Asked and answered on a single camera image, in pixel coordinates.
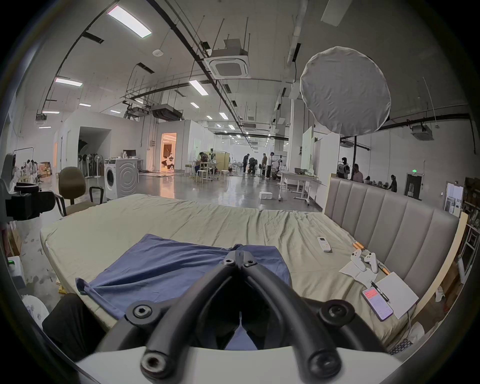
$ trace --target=door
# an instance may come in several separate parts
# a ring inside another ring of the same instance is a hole
[[[421,176],[407,175],[407,182],[405,183],[405,196],[413,197],[420,200]]]

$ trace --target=white table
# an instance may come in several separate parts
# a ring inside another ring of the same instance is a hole
[[[297,180],[298,182],[300,181],[308,181],[310,182],[307,190],[307,197],[303,197],[303,192],[305,191],[305,187],[303,187],[303,190],[301,192],[301,197],[295,196],[294,199],[299,199],[299,200],[305,200],[307,205],[310,205],[310,187],[312,186],[312,182],[319,184],[320,180],[318,180],[318,177],[316,176],[308,176],[308,175],[299,175],[295,172],[287,172],[287,171],[282,171],[281,173],[281,179],[280,179],[280,191],[278,192],[278,201],[282,200],[282,187],[283,187],[283,180],[289,179],[289,180]]]

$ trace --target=black pants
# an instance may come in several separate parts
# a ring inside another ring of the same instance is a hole
[[[73,361],[95,352],[105,336],[95,317],[76,294],[65,295],[42,323],[43,331]]]

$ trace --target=notepad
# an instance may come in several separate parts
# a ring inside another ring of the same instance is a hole
[[[419,299],[395,272],[380,280],[377,286],[390,300],[388,305],[393,309],[397,319],[407,313]]]

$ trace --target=brown chair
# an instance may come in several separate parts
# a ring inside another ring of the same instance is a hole
[[[90,201],[74,203],[74,199],[83,196],[86,191],[85,177],[77,167],[66,167],[62,169],[59,175],[59,194],[55,194],[57,206],[62,216],[68,216],[75,212],[83,211],[87,208],[98,205],[93,202],[92,190],[100,190],[100,204],[103,203],[103,188],[93,186],[89,188]],[[65,208],[65,199],[70,200],[70,205]]]

